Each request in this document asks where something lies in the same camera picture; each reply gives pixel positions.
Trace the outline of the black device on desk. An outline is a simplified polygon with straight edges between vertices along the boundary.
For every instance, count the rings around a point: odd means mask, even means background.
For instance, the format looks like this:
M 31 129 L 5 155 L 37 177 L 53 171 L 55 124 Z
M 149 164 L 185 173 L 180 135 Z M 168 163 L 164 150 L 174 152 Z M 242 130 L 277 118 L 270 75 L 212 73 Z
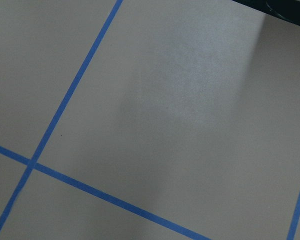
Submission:
M 300 26 L 300 0 L 234 0 L 234 2 Z

